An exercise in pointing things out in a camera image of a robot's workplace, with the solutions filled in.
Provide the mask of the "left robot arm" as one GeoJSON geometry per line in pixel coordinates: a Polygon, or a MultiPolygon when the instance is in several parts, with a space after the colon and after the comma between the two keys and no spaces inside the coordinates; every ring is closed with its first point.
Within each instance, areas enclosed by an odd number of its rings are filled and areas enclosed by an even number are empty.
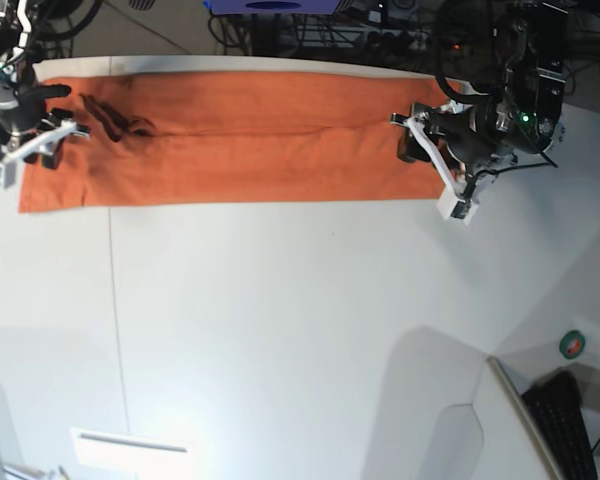
{"type": "Polygon", "coordinates": [[[428,163],[442,180],[440,215],[469,223],[488,183],[506,173],[557,165],[549,150],[564,133],[568,13],[547,1],[509,2],[501,11],[485,2],[478,30],[486,63],[463,93],[444,71],[451,20],[460,7],[458,1],[443,2],[431,32],[433,74],[446,103],[415,102],[408,114],[394,113],[389,122],[403,130],[398,158],[428,163]]]}

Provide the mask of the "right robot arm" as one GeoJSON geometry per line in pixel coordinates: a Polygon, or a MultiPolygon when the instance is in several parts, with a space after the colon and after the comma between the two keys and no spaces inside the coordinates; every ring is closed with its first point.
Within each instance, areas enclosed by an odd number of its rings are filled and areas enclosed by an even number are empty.
{"type": "Polygon", "coordinates": [[[71,136],[87,138],[90,128],[79,124],[74,114],[47,103],[66,98],[65,84],[44,85],[34,66],[45,59],[47,42],[72,40],[95,19],[103,3],[95,1],[85,17],[69,29],[50,29],[51,19],[66,16],[77,1],[0,1],[0,187],[16,181],[17,167],[41,163],[46,169],[59,166],[56,154],[71,136]]]}

